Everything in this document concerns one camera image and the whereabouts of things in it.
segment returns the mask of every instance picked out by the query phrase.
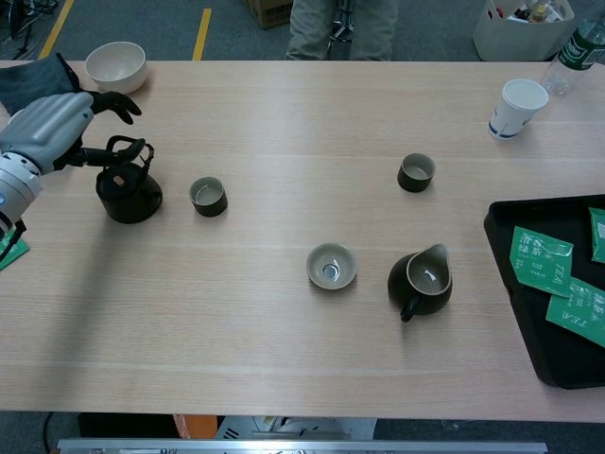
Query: tea packet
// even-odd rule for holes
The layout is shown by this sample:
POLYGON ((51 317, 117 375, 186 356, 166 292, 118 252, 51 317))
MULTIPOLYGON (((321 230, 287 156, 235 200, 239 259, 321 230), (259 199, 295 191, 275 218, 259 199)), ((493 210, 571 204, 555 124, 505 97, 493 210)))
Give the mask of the tea packet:
POLYGON ((573 249, 566 241, 515 227, 510 263, 521 284, 569 298, 573 249))
POLYGON ((593 225, 593 261, 605 263, 605 210, 589 210, 593 225))
POLYGON ((605 292, 575 277, 571 297, 550 297, 546 319, 605 347, 605 292))

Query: robotic hand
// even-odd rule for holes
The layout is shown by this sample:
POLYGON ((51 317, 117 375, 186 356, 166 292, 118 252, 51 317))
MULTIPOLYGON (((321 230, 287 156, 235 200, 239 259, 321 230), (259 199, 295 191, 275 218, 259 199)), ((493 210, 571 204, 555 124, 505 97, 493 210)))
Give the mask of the robotic hand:
POLYGON ((127 96, 79 92, 37 99, 11 118, 0 132, 0 239, 13 225, 21 225, 19 235, 25 230, 21 215, 42 191, 41 175, 65 166, 120 166, 139 155, 143 139, 117 152, 82 147, 94 115, 107 110, 128 124, 130 114, 141 114, 127 96))

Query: white paper cup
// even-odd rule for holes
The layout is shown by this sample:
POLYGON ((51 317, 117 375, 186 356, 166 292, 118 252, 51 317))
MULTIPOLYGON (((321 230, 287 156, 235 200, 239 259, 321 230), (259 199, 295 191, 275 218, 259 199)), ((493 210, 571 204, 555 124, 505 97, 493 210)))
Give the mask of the white paper cup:
POLYGON ((493 111, 488 130, 498 140, 510 140, 547 103, 548 92, 538 82, 509 80, 502 89, 502 99, 493 111))

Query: metal bar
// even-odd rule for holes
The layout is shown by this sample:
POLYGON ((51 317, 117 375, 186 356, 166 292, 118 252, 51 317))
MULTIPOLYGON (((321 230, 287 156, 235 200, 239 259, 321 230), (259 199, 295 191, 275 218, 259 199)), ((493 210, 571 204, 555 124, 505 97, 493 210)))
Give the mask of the metal bar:
POLYGON ((544 443, 500 442, 400 442, 400 441, 288 441, 288 440, 171 440, 171 439, 72 439, 59 441, 61 454, 94 452, 101 449, 164 449, 207 452, 216 451, 373 451, 375 454, 447 453, 447 454, 545 454, 544 443))

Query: teapot handle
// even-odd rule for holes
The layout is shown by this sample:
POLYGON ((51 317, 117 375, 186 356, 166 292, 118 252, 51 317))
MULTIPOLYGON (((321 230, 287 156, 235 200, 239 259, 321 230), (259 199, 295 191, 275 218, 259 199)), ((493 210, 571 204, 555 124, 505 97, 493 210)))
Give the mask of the teapot handle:
POLYGON ((409 303, 407 303, 406 307, 401 310, 402 322, 407 323, 412 319, 412 316, 414 315, 414 312, 416 312, 416 307, 418 306, 419 302, 419 295, 412 296, 411 300, 409 300, 409 303))

